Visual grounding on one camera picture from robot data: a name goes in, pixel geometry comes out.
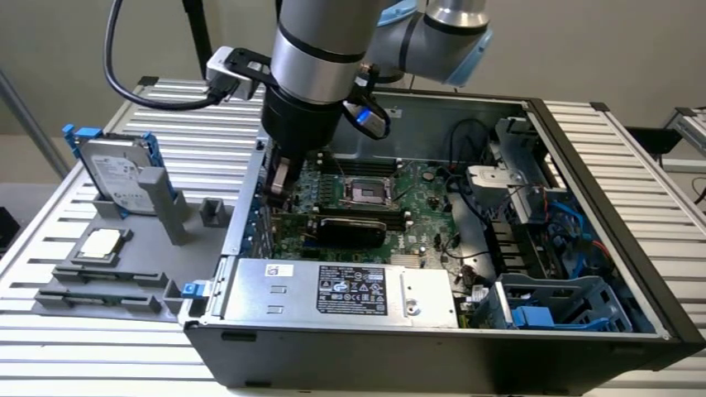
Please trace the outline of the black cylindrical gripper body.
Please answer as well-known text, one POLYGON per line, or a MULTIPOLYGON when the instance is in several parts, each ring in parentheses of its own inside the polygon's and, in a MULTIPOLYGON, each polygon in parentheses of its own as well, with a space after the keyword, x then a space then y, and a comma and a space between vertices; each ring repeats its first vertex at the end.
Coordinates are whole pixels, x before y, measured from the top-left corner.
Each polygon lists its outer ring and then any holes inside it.
POLYGON ((262 125, 279 147, 281 156, 300 162, 334 138, 342 116, 342 102, 313 104, 292 96, 281 87, 265 93, 262 125))

